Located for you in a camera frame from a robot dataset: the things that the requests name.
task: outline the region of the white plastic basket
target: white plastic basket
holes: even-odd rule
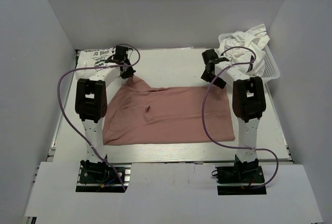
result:
[[[229,37],[229,35],[230,34],[219,35],[218,37],[219,43],[221,43],[222,40]],[[263,51],[265,52],[264,56],[265,70],[261,79],[263,80],[264,83],[267,83],[270,80],[278,79],[280,77],[280,72],[278,67],[276,66],[273,55],[271,54],[271,51],[267,45],[265,46],[265,48],[263,48]]]

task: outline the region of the pink garment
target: pink garment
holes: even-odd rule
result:
[[[207,87],[152,88],[134,76],[109,103],[104,145],[210,142],[201,118]],[[213,86],[205,106],[206,126],[217,141],[235,139],[226,89]]]

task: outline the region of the robotic arm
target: robotic arm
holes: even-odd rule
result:
[[[213,49],[205,51],[202,56],[205,71],[201,78],[208,82],[211,82],[221,70],[231,65],[227,58],[219,58]],[[233,89],[232,108],[239,122],[239,146],[252,148],[252,150],[237,150],[233,176],[239,181],[251,180],[259,169],[254,148],[256,148],[258,124],[266,109],[262,79],[250,77],[231,67],[224,71],[214,84],[220,88],[229,85]]]
[[[105,63],[130,65],[128,50],[127,47],[117,46],[114,55]],[[83,123],[86,138],[103,158],[106,157],[102,136],[103,118],[107,112],[106,88],[117,77],[127,79],[134,73],[132,67],[112,67],[99,70],[90,78],[79,79],[77,82],[75,111]],[[99,161],[88,144],[87,160]]]

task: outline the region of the white platform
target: white platform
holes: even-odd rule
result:
[[[141,61],[135,66],[136,75],[144,79],[152,87],[206,86],[200,77],[204,71],[201,53],[205,49],[164,49],[141,50]],[[133,53],[131,62],[137,59]],[[68,96],[66,112],[73,124],[84,131],[82,123],[75,113],[75,93],[77,80],[74,77]],[[120,80],[114,81],[107,88],[108,101],[120,87]],[[231,104],[232,93],[228,88]],[[280,159],[289,159],[285,140],[278,124],[271,98],[265,91],[266,111],[258,127],[257,147],[273,150]],[[238,145],[238,122],[231,110],[235,141],[225,142],[227,145]],[[86,158],[85,141],[71,129],[62,119],[56,137],[54,161],[80,161]],[[236,150],[217,147],[213,143],[198,144],[149,144],[105,146],[108,160],[112,163],[134,162],[181,162],[181,161],[231,161]],[[259,151],[258,158],[273,159],[270,153]]]
[[[266,177],[275,166],[263,165]],[[43,162],[25,216],[36,224],[322,222],[302,165],[281,165],[266,195],[218,195],[212,164],[133,164],[125,193],[76,193],[79,162]]]

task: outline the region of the white enclosure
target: white enclosure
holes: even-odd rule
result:
[[[22,221],[75,49],[216,48],[219,34],[261,23],[281,73],[268,86],[285,139],[332,223],[331,17],[332,0],[0,0],[1,223]]]

